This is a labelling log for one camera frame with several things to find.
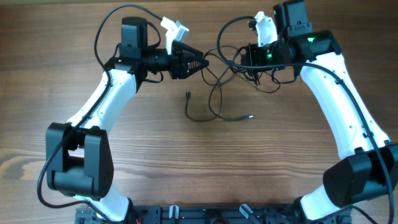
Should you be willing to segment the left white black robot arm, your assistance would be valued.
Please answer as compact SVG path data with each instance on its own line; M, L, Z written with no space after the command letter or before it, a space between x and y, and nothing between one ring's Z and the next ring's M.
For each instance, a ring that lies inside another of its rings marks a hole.
M147 19L123 18L121 42L104 64L100 84L79 112L65 123L52 123L45 135L46 163L39 182L89 206L95 223L141 222L132 200L113 184L108 136L148 73L185 79L208 66L201 51L184 43L187 27L168 18L160 24L166 30L164 48L149 45Z

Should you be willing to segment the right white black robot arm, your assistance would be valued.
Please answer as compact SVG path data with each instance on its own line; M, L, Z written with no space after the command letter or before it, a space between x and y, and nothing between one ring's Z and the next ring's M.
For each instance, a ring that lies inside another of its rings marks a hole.
M304 222L324 220L365 200L392 196L397 146L377 125L351 81L340 45L329 30L314 31L303 1L275 5L274 15L249 19L257 42L242 65L250 74L291 66L315 95L334 135L340 161L321 186L298 201Z

